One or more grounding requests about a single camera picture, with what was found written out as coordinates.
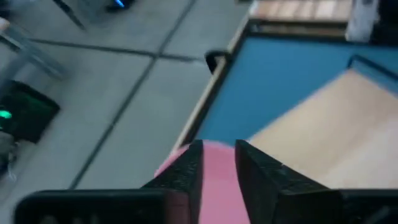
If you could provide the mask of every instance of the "green led light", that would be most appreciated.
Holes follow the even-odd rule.
[[[10,119],[12,118],[12,114],[6,110],[0,110],[0,118]]]

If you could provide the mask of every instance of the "blue light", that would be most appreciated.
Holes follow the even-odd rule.
[[[115,0],[115,1],[116,1],[116,3],[118,3],[121,7],[124,7],[123,2],[121,2],[120,0]]]

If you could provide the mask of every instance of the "blue table surface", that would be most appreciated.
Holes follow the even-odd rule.
[[[230,145],[250,138],[346,70],[354,54],[398,71],[395,48],[247,38],[196,138]],[[398,93],[392,79],[360,63],[354,69]]]

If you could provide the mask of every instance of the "pink object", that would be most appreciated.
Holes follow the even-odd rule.
[[[235,149],[218,142],[204,141],[204,171],[201,193],[200,224],[250,224],[243,202],[235,165]],[[184,146],[159,167],[163,172],[188,149]]]

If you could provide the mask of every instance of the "wooden board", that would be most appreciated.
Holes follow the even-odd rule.
[[[255,1],[250,16],[282,21],[348,21],[352,0]]]
[[[250,143],[331,188],[398,187],[398,99],[354,71]]]

